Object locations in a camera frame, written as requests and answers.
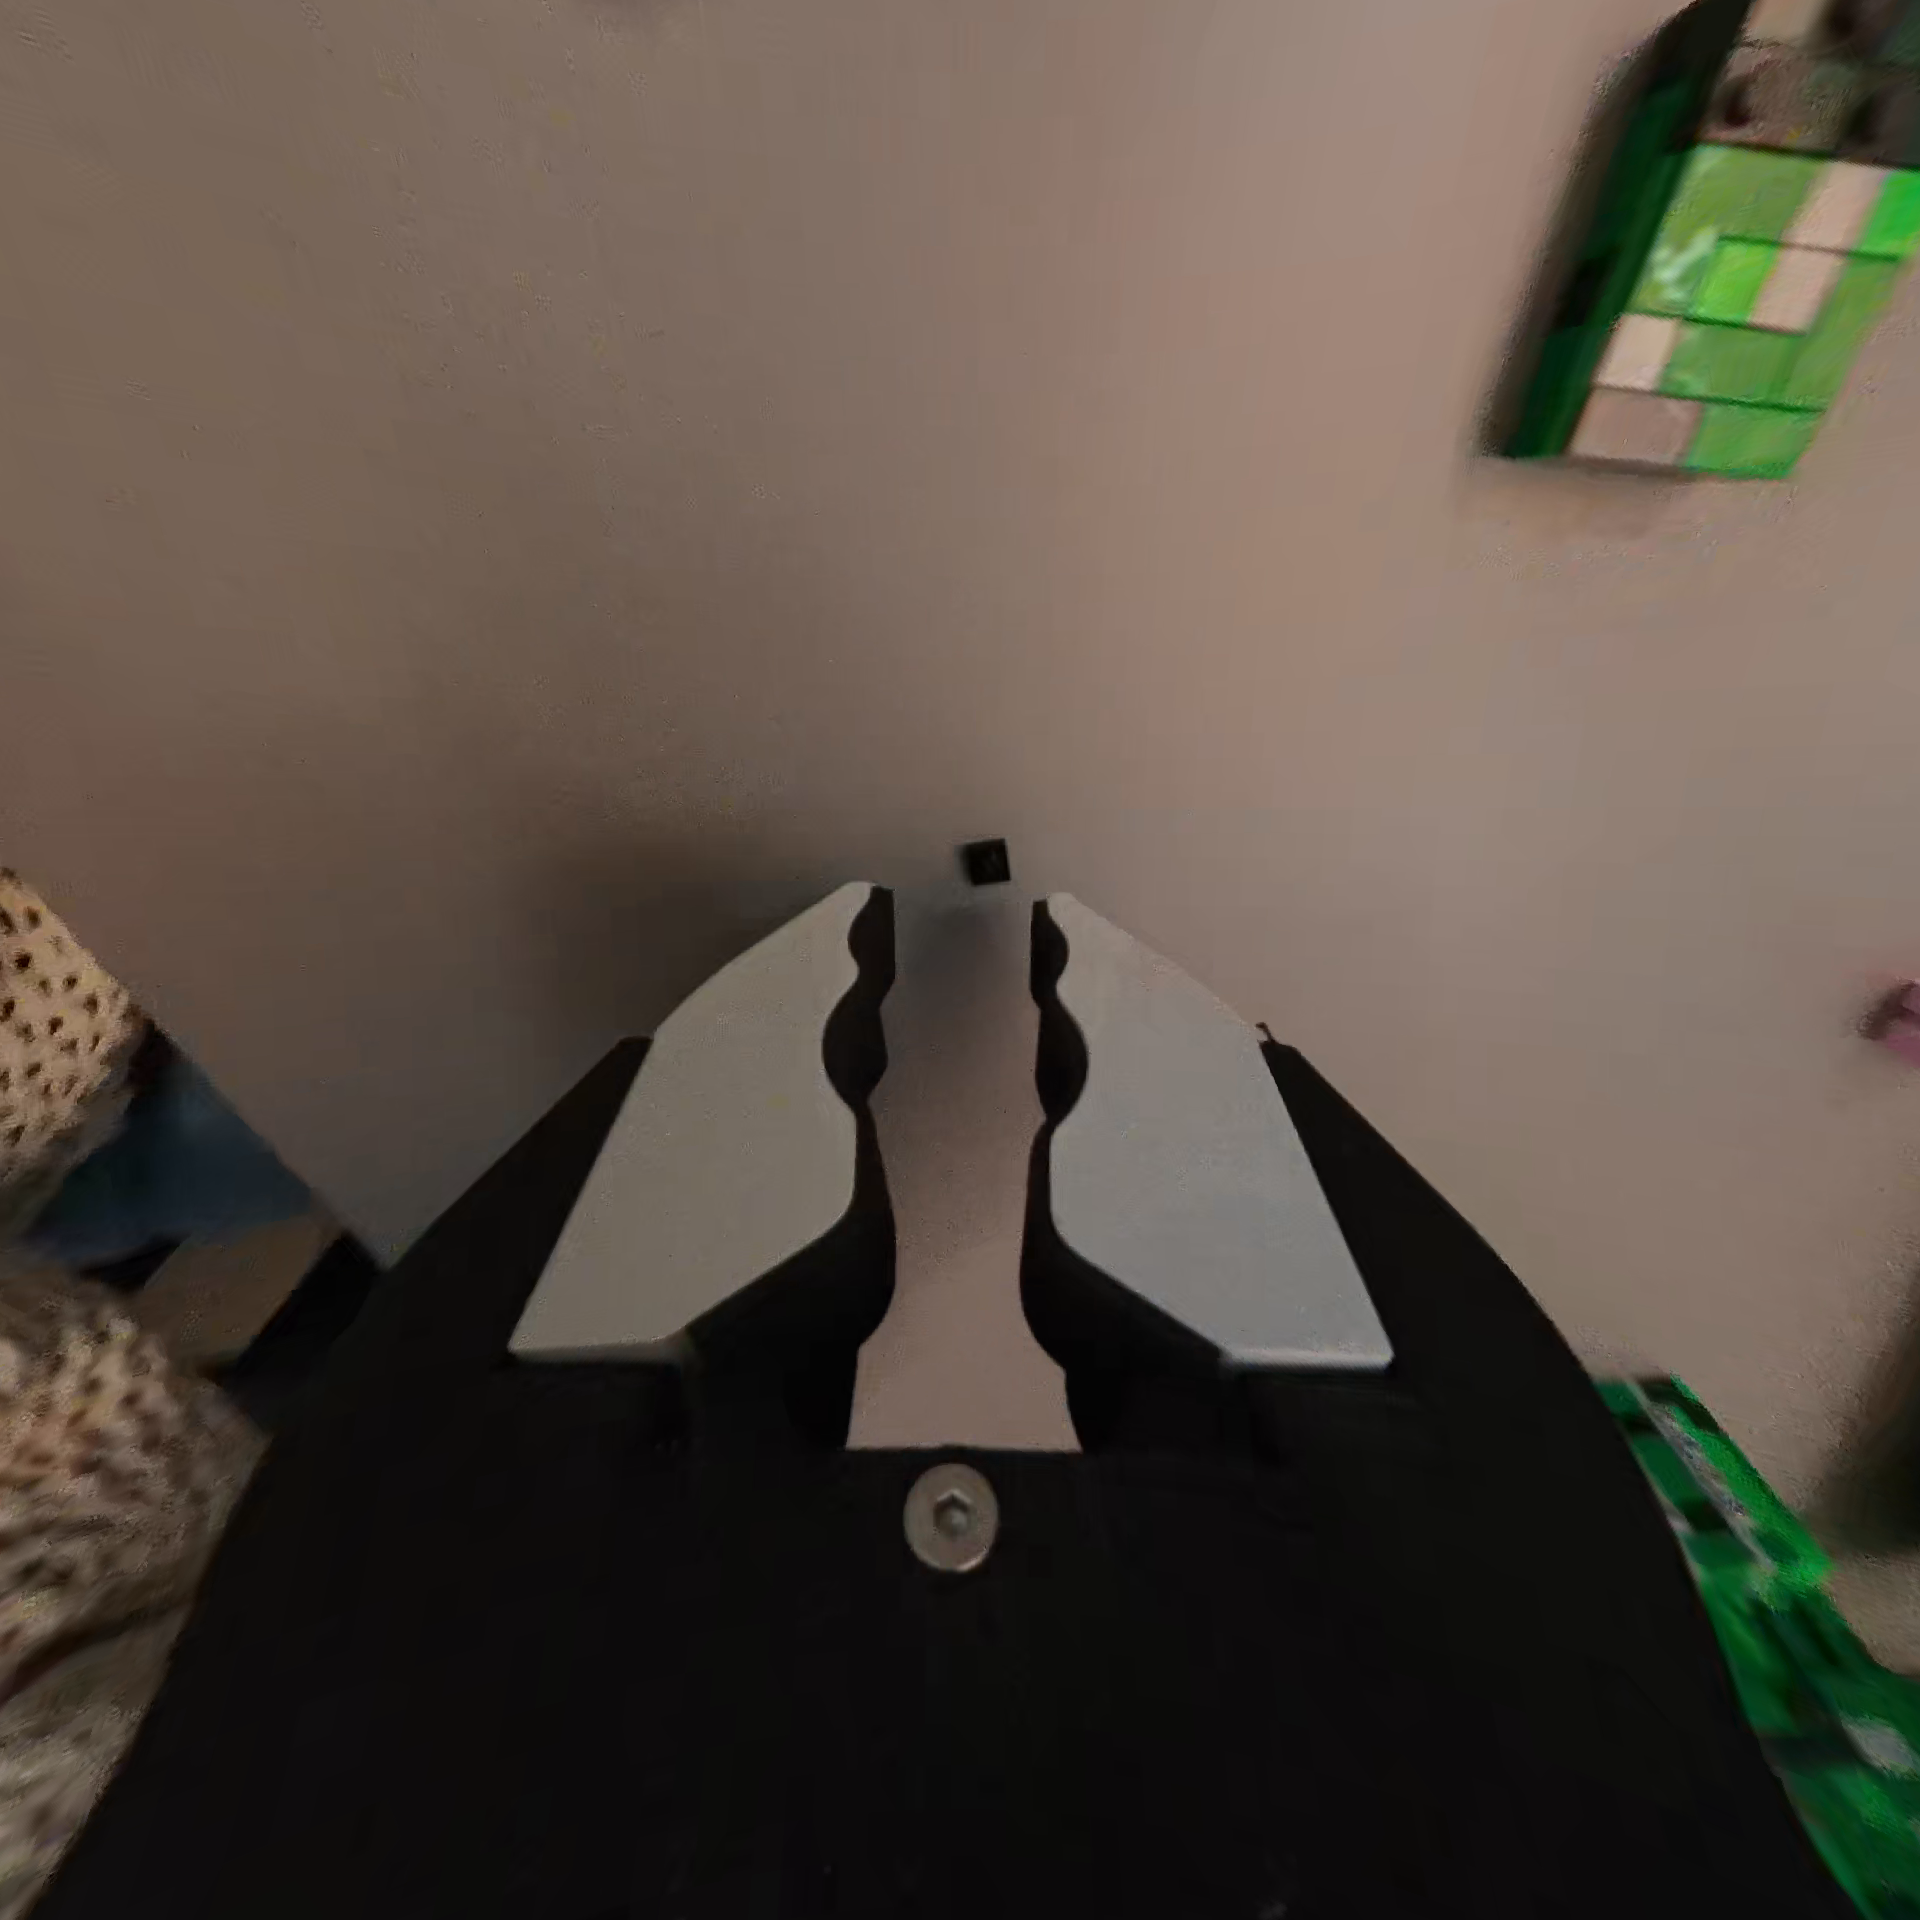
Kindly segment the green pixel lego cube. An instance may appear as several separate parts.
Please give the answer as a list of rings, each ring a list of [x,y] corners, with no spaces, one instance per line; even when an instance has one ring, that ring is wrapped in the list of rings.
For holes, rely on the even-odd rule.
[[[1481,444],[1782,482],[1915,238],[1918,5],[1686,5],[1584,131]]]

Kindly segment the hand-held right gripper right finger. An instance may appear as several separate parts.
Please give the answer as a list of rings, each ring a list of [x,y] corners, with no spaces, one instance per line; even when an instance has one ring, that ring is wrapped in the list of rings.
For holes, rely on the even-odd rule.
[[[1032,916],[1024,1317],[1069,1376],[1384,1376],[1392,1340],[1264,1036],[1131,933]]]

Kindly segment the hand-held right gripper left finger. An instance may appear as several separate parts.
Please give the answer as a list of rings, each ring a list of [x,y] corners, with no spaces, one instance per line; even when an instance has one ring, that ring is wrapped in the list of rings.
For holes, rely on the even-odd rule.
[[[863,986],[846,883],[726,963],[658,1027],[513,1330],[518,1361],[680,1357],[696,1326],[853,1210],[857,1109],[827,1066]]]

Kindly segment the blue cloth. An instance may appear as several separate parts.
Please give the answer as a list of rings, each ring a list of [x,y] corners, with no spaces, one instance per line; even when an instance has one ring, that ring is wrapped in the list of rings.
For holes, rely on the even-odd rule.
[[[26,1250],[115,1291],[175,1252],[306,1216],[314,1195],[163,1032],[136,1052],[128,1105],[34,1214]]]

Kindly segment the cream knit sweater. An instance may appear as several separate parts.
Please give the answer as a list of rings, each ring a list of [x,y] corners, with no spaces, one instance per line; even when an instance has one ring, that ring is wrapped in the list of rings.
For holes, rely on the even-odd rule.
[[[122,1761],[258,1442],[109,1286],[26,1252],[127,1116],[147,1027],[13,870],[2,963],[5,1835],[33,1853]]]

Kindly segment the green lego creeper figure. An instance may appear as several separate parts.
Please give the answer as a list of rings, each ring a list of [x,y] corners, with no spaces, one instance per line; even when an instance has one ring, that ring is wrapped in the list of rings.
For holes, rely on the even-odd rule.
[[[1918,1684],[1834,1601],[1834,1561],[1677,1376],[1593,1387],[1658,1498],[1744,1717],[1864,1915],[1918,1915]]]

